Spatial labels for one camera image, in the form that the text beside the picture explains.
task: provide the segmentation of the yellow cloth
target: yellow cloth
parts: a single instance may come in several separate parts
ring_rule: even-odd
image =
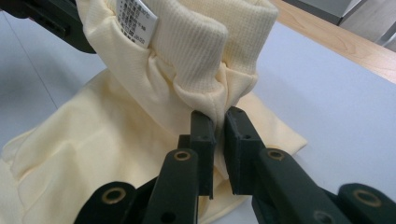
[[[194,109],[212,118],[219,135],[225,111],[237,105],[267,146],[289,153],[304,146],[299,134],[248,93],[276,19],[267,0],[144,1],[159,17],[148,49],[120,31],[114,1],[77,2],[85,35],[108,69],[4,147],[2,223],[73,223],[102,185],[143,185],[158,175],[178,136],[190,132]],[[200,198],[200,223],[245,199],[231,194],[221,148],[215,166],[215,200]]]

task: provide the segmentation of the screw hole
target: screw hole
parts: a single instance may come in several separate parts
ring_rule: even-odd
[[[177,161],[187,161],[191,158],[191,154],[186,151],[179,151],[174,156]]]
[[[123,188],[112,188],[105,191],[102,195],[102,202],[107,204],[119,203],[126,196]]]
[[[161,216],[161,222],[162,223],[172,223],[176,220],[176,215],[171,212],[165,212]]]
[[[367,190],[356,189],[353,191],[353,195],[361,203],[364,203],[366,205],[369,205],[372,207],[380,207],[381,206],[381,200],[379,200],[378,197],[376,197],[373,193],[371,193]]]
[[[275,150],[268,151],[268,156],[276,161],[282,161],[285,159],[285,155],[282,152],[278,152]]]

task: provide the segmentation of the garment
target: garment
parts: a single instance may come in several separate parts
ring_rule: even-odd
[[[277,14],[267,0],[146,0],[159,18],[147,49],[122,33],[115,1],[77,3],[84,33],[107,69],[4,147],[0,221],[72,223],[104,184],[123,181],[138,188],[158,175],[178,136],[190,132],[192,110],[214,121],[218,138],[225,111],[237,105],[267,146],[289,153],[304,146],[299,134],[249,93]],[[245,199],[232,195],[221,144],[216,151],[215,200],[200,198],[200,223]]]

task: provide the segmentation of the black plastic part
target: black plastic part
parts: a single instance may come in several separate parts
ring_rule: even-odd
[[[224,125],[224,159],[233,194],[252,195],[256,181],[254,161],[265,145],[242,109],[231,107]]]
[[[32,18],[80,51],[95,53],[82,31],[82,22],[73,1],[0,0],[0,7],[17,18]]]
[[[396,223],[396,203],[377,189],[348,184],[339,189],[339,206],[353,223]]]
[[[212,120],[201,112],[191,113],[190,148],[199,157],[199,195],[213,198],[213,163],[216,137]]]
[[[187,148],[166,155],[143,223],[194,224],[198,209],[198,156]]]
[[[135,189],[123,182],[112,182],[99,188],[80,210],[75,224],[128,223]]]
[[[262,190],[279,213],[279,223],[350,223],[285,151],[262,150],[255,166]]]

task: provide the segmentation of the care label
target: care label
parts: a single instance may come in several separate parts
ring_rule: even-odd
[[[146,49],[158,17],[141,0],[117,0],[117,18],[122,32]]]

